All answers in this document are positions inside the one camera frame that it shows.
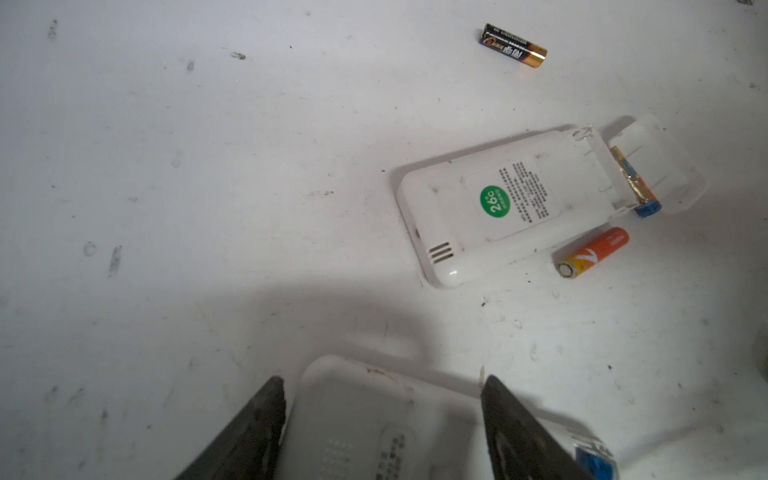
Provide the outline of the white battery cover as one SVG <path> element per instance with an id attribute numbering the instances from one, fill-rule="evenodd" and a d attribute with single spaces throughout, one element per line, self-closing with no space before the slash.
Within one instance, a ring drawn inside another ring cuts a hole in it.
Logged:
<path id="1" fill-rule="evenodd" d="M 608 146 L 622 155 L 663 214 L 688 210 L 708 187 L 692 157 L 652 115 L 635 120 L 614 135 Z"/>

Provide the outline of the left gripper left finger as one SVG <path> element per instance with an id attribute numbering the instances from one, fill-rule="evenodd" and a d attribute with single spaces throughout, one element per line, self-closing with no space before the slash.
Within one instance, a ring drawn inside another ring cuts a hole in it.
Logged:
<path id="1" fill-rule="evenodd" d="M 179 479 L 271 479 L 286 423 L 284 381 L 269 378 Z"/>

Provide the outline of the white remote control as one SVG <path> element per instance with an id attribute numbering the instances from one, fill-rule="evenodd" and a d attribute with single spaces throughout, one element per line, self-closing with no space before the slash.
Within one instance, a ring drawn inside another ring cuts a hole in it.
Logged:
<path id="1" fill-rule="evenodd" d="M 549 131 L 404 175 L 396 200 L 430 284 L 453 288 L 638 204 L 602 136 Z"/>

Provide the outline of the gold blue AAA battery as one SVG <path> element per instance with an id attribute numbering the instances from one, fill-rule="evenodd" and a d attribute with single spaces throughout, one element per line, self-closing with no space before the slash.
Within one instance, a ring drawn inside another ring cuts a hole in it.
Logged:
<path id="1" fill-rule="evenodd" d="M 636 205 L 634 207 L 635 213 L 640 218 L 648 218 L 659 213 L 662 210 L 660 201 L 653 194 L 652 190 L 648 187 L 635 168 L 630 164 L 625 155 L 616 146 L 612 146 L 609 151 L 636 197 Z"/>

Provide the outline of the orange battery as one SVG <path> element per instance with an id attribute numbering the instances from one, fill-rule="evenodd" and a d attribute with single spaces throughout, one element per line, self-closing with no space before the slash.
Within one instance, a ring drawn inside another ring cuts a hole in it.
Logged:
<path id="1" fill-rule="evenodd" d="M 575 279 L 626 246 L 629 241 L 630 236 L 626 230 L 610 228 L 581 249 L 558 259 L 555 268 L 561 277 Z"/>

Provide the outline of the grey remote control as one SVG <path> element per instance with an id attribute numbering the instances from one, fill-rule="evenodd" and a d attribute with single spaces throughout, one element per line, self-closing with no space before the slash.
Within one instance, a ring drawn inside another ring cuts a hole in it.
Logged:
<path id="1" fill-rule="evenodd" d="M 466 395 L 357 360 L 320 357 L 302 374 L 275 476 L 496 479 L 481 408 L 483 386 Z M 529 411 L 574 459 L 578 444 L 605 444 L 588 430 Z"/>

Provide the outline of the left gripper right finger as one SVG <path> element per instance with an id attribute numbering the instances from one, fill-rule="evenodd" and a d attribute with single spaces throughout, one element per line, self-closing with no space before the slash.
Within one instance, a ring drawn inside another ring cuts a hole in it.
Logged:
<path id="1" fill-rule="evenodd" d="M 481 390 L 485 436 L 496 479 L 583 479 L 592 476 L 566 452 L 497 377 Z"/>

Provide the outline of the black gold AAA battery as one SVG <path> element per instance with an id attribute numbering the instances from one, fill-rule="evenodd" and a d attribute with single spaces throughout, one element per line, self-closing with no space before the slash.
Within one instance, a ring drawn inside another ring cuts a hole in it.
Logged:
<path id="1" fill-rule="evenodd" d="M 485 25 L 479 42 L 532 68 L 539 68 L 548 55 L 545 48 L 492 24 Z"/>

